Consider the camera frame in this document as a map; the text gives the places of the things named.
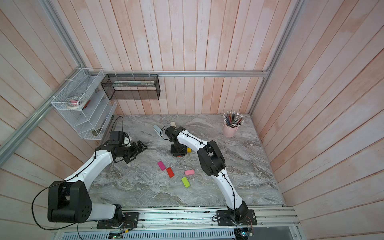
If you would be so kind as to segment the magenta building block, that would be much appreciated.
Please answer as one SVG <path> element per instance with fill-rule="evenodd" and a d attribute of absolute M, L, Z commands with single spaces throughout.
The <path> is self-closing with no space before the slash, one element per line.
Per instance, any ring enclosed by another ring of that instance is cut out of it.
<path fill-rule="evenodd" d="M 166 166 L 164 165 L 164 163 L 163 163 L 162 161 L 159 161 L 159 162 L 158 162 L 158 166 L 159 166 L 159 168 L 160 168 L 162 171 L 166 170 Z"/>

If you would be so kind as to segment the red building block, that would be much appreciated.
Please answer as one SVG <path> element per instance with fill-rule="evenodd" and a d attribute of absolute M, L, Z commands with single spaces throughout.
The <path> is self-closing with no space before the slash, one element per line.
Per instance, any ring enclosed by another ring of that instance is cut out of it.
<path fill-rule="evenodd" d="M 174 174 L 172 168 L 166 168 L 166 170 L 167 170 L 167 173 L 168 173 L 168 175 L 169 175 L 170 178 L 173 178 L 173 177 L 175 176 L 175 174 Z"/>

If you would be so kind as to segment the light pink building block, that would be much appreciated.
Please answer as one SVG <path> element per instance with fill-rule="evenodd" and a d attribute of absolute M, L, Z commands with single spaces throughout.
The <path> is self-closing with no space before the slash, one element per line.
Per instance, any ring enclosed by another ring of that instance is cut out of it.
<path fill-rule="evenodd" d="M 194 175 L 195 174 L 195 171 L 194 170 L 186 170 L 185 171 L 185 175 L 186 176 L 191 176 L 191 175 Z"/>

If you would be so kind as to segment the lime green building block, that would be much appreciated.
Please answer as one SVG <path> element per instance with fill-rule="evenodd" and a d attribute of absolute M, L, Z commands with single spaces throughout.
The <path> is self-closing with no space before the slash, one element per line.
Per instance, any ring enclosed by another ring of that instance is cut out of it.
<path fill-rule="evenodd" d="M 182 178 L 182 183 L 185 186 L 185 188 L 189 188 L 190 187 L 190 183 L 189 183 L 189 181 L 188 181 L 188 179 L 186 177 Z"/>

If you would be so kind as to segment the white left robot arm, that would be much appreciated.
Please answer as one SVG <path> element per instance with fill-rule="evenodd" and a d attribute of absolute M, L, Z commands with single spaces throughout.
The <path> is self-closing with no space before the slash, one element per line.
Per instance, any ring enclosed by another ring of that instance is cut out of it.
<path fill-rule="evenodd" d="M 99 221 L 112 228 L 119 228 L 125 221 L 121 205 L 93 203 L 89 189 L 97 176 L 117 158 L 127 164 L 148 147 L 141 141 L 125 144 L 107 141 L 99 146 L 93 156 L 75 173 L 49 187 L 48 220 L 52 223 L 81 224 Z"/>

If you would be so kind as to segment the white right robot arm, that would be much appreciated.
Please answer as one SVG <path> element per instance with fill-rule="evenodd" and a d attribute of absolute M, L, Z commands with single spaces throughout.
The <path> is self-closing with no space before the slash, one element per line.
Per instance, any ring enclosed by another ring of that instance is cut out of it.
<path fill-rule="evenodd" d="M 198 154 L 204 173 L 212 177 L 221 190 L 234 224 L 239 225 L 248 213 L 248 206 L 237 193 L 226 170 L 225 158 L 215 141 L 203 141 L 183 127 L 167 127 L 163 130 L 175 146 L 186 146 Z"/>

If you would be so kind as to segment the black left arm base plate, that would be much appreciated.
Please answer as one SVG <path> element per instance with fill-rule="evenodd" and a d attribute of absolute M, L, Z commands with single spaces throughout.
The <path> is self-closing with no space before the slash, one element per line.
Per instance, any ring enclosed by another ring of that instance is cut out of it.
<path fill-rule="evenodd" d="M 97 229 L 135 229 L 138 226 L 139 212 L 118 214 L 110 220 L 100 220 Z"/>

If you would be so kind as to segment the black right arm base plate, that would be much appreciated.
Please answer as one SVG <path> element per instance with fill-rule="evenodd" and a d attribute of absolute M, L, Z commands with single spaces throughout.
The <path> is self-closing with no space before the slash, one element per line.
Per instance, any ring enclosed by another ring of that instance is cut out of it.
<path fill-rule="evenodd" d="M 219 226 L 256 226 L 258 224 L 254 210 L 248 210 L 244 214 L 237 216 L 230 210 L 216 211 Z"/>

